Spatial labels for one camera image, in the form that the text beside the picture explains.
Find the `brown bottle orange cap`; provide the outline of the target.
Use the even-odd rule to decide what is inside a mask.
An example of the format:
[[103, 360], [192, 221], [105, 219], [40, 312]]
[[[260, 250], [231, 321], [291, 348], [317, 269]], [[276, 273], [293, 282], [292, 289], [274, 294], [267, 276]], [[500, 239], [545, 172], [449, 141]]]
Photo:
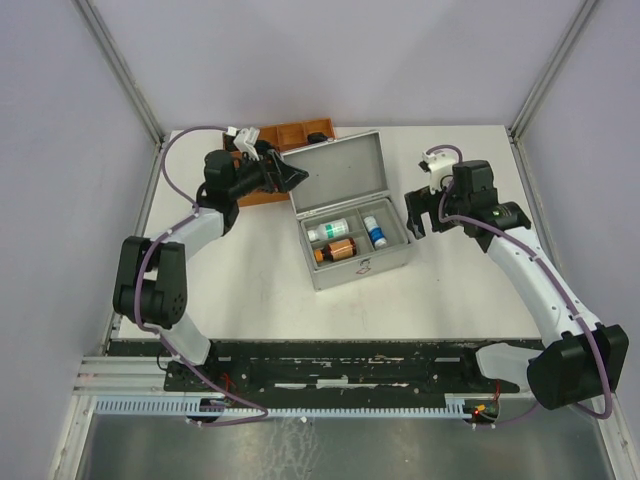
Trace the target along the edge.
[[351, 237], [328, 243], [324, 247], [314, 250], [314, 258], [317, 263], [342, 261], [352, 258], [356, 254], [357, 245]]

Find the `clear bottle white cap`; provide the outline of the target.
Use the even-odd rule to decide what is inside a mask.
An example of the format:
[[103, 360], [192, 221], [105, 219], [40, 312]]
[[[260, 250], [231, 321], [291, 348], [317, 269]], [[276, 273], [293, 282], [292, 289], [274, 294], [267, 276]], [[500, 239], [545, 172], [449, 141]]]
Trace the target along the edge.
[[331, 222], [322, 223], [307, 231], [310, 242], [330, 240], [344, 236], [350, 232], [346, 219], [341, 218]]

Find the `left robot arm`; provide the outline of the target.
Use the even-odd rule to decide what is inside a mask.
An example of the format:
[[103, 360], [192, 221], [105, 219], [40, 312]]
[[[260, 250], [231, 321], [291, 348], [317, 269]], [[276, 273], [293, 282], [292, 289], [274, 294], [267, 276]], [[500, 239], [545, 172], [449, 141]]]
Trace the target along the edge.
[[269, 147], [244, 153], [241, 160], [214, 150], [204, 158], [203, 174], [195, 206], [185, 219], [154, 238], [130, 236], [123, 241], [112, 304], [140, 330], [158, 335], [169, 352], [188, 365], [187, 379], [209, 390], [219, 383], [221, 366], [209, 358], [211, 341], [186, 313], [187, 263], [230, 232], [242, 198], [255, 191], [288, 193], [309, 173], [285, 163]]

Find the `white blue bandage roll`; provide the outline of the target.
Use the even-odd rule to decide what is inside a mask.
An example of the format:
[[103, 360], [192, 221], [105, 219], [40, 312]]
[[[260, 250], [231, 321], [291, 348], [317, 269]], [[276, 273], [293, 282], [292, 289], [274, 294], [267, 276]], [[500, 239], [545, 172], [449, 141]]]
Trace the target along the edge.
[[363, 218], [365, 228], [369, 239], [376, 250], [383, 249], [388, 246], [388, 240], [378, 224], [376, 218], [372, 215]]

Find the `grey metal first aid box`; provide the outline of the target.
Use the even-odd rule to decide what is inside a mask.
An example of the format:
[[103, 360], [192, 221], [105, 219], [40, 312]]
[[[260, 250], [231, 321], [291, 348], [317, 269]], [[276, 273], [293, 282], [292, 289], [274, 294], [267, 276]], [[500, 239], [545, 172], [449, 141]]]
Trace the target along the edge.
[[392, 202], [378, 131], [291, 150], [283, 160], [308, 173], [290, 198], [316, 291], [408, 263], [411, 242]]

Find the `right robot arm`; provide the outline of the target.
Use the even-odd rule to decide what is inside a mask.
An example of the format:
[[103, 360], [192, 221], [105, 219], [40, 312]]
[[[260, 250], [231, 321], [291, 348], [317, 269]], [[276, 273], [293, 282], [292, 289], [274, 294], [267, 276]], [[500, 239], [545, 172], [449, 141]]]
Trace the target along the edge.
[[494, 379], [529, 390], [548, 410], [600, 397], [601, 419], [611, 415], [629, 338], [606, 326], [570, 289], [545, 254], [524, 210], [502, 202], [491, 165], [461, 161], [442, 150], [424, 155], [427, 186], [405, 196], [407, 227], [415, 238], [457, 226], [474, 240], [511, 282], [539, 331], [542, 350], [507, 343], [480, 348], [458, 368], [467, 389]]

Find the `grey plastic divider tray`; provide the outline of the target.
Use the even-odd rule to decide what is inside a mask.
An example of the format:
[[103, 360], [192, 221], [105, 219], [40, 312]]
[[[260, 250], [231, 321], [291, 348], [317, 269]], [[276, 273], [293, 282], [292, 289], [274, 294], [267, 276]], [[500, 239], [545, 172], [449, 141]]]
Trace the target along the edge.
[[[367, 233], [363, 218], [372, 215], [376, 218], [382, 228], [388, 246], [376, 250]], [[350, 232], [344, 236], [310, 242], [307, 231], [322, 223], [331, 222], [344, 218], [349, 224]], [[371, 274], [384, 269], [399, 268], [408, 263], [410, 257], [410, 242], [404, 233], [396, 209], [387, 198], [360, 203], [354, 207], [334, 210], [324, 215], [318, 215], [304, 219], [300, 222], [302, 228], [302, 240], [304, 248], [310, 254], [310, 264], [314, 271], [328, 270], [333, 267], [343, 266], [358, 275]], [[320, 249], [328, 243], [353, 238], [357, 245], [357, 254], [349, 259], [323, 263], [317, 263], [314, 258], [314, 250]]]

